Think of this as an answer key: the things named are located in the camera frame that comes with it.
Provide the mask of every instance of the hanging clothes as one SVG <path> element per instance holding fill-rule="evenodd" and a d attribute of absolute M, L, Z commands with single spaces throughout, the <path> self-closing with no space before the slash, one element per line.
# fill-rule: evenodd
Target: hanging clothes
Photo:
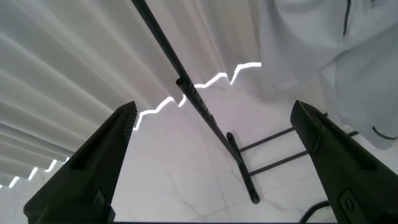
<path fill-rule="evenodd" d="M 262 85 L 319 75 L 326 108 L 380 149 L 398 138 L 398 1 L 263 1 Z"/>

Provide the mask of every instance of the clothing rack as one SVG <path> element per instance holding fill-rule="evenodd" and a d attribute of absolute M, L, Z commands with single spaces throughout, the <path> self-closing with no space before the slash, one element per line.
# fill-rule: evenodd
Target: clothing rack
<path fill-rule="evenodd" d="M 246 167 L 246 165 L 244 163 L 241 153 L 244 151 L 247 151 L 251 148 L 254 148 L 258 145 L 261 145 L 263 143 L 266 143 L 268 141 L 271 141 L 273 139 L 281 137 L 289 132 L 292 132 L 292 131 L 294 131 L 294 128 L 288 128 L 284 131 L 273 134 L 269 137 L 261 139 L 258 142 L 252 143 L 252 144 L 242 147 L 240 149 L 238 147 L 238 145 L 236 144 L 235 138 L 232 135 L 232 133 L 227 133 L 224 136 L 224 134 L 221 132 L 220 128 L 217 126 L 216 120 L 214 119 L 213 115 L 211 115 L 208 108 L 206 107 L 206 104 L 203 102 L 201 96 L 199 95 L 196 88 L 194 87 L 190 77 L 188 76 L 187 72 L 185 71 L 183 65 L 181 64 L 181 61 L 178 59 L 176 53 L 174 52 L 172 46 L 170 45 L 169 41 L 167 40 L 162 29 L 160 28 L 160 25 L 157 23 L 154 15 L 150 11 L 145 0 L 131 0 L 131 1 L 137 8 L 139 14 L 141 15 L 141 17 L 147 24 L 147 26 L 150 29 L 150 31 L 152 32 L 152 34 L 154 35 L 156 41 L 158 41 L 164 54 L 166 54 L 167 58 L 170 60 L 170 63 L 173 65 L 177 74 L 180 76 L 180 78 L 176 81 L 176 84 L 182 90 L 182 92 L 185 94 L 187 99 L 191 102 L 191 104 L 198 111 L 200 116 L 205 120 L 206 124 L 210 127 L 210 129 L 214 132 L 214 134 L 217 136 L 217 138 L 221 141 L 221 143 L 224 145 L 226 150 L 231 154 L 231 156 L 234 158 L 234 160 L 238 164 L 239 170 L 241 172 L 241 175 L 242 175 L 243 181 L 246 185 L 246 188 L 249 192 L 252 203 L 255 203 L 255 204 L 259 203 L 260 197 L 259 197 L 259 195 L 256 191 L 256 188 L 251 180 L 251 177 L 254 175 L 260 174 L 261 172 L 264 172 L 269 169 L 280 166 L 282 164 L 285 164 L 286 162 L 289 162 L 289 161 L 292 161 L 299 157 L 305 156 L 308 154 L 308 152 L 303 151 L 303 152 L 297 153 L 293 156 L 287 157 L 285 159 L 282 159 L 278 162 L 275 162 L 273 164 L 262 167 L 258 170 L 252 171 L 252 172 L 248 171 L 248 168 Z M 353 131 L 353 132 L 349 133 L 348 135 L 354 136 L 357 134 L 358 134 L 358 132 Z"/>

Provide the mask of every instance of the black hose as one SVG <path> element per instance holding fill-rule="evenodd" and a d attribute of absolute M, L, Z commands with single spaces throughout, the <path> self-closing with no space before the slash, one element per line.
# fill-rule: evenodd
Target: black hose
<path fill-rule="evenodd" d="M 301 218 L 300 223 L 306 223 L 308 219 L 320 208 L 324 208 L 330 206 L 329 201 L 323 201 L 316 205 L 313 205 L 308 211 L 304 214 L 303 218 Z"/>

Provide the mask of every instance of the marble floor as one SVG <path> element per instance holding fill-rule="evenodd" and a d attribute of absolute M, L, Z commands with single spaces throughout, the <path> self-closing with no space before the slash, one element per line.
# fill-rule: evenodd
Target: marble floor
<path fill-rule="evenodd" d="M 239 146 L 289 128 L 296 99 L 324 110 L 322 91 L 314 83 L 276 100 L 263 100 L 242 79 L 231 86 L 220 79 L 200 90 L 221 130 L 232 132 Z M 361 136 L 356 140 L 394 172 L 398 151 L 380 151 Z M 295 132 L 243 153 L 249 170 L 305 150 Z M 255 175 L 261 202 L 251 203 L 239 169 L 209 127 L 187 102 L 169 103 L 144 118 L 133 133 L 112 206 L 115 221 L 152 222 L 297 222 L 325 192 L 309 156 Z M 319 210 L 313 222 L 335 222 L 331 208 Z"/>

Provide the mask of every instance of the curtain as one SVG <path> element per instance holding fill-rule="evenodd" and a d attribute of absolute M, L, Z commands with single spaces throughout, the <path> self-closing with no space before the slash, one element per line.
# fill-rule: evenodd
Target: curtain
<path fill-rule="evenodd" d="M 256 0 L 147 3 L 194 83 L 260 61 Z M 129 101 L 138 130 L 181 103 L 177 78 L 131 1 L 0 1 L 0 185 L 50 171 Z"/>

